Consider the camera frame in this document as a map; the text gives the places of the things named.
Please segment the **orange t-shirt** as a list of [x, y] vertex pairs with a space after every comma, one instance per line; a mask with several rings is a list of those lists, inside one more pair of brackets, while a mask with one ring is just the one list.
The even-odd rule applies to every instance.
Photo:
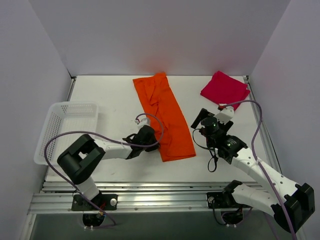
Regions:
[[155, 137], [160, 141], [159, 153], [163, 162], [193, 158], [195, 147], [189, 127], [173, 94], [165, 73], [136, 78], [134, 88], [150, 120]]

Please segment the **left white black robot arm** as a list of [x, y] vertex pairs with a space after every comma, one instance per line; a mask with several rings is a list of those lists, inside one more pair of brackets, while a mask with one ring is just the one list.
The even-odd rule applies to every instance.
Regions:
[[102, 160], [138, 157], [142, 152], [152, 152], [159, 148], [155, 130], [143, 125], [137, 133], [122, 140], [94, 139], [89, 134], [81, 135], [57, 158], [58, 165], [77, 187], [83, 197], [83, 204], [90, 210], [100, 206], [100, 191], [92, 173]]

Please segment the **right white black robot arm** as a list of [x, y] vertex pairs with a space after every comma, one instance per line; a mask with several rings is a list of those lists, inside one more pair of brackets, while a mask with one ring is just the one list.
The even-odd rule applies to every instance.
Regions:
[[254, 151], [240, 138], [229, 135], [233, 126], [233, 108], [221, 108], [213, 114], [201, 109], [191, 128], [205, 137], [206, 146], [215, 161], [222, 159], [243, 171], [262, 190], [245, 185], [239, 180], [230, 182], [221, 192], [218, 204], [223, 208], [249, 206], [274, 218], [287, 232], [296, 233], [315, 212], [314, 189], [286, 178], [269, 164], [255, 157]]

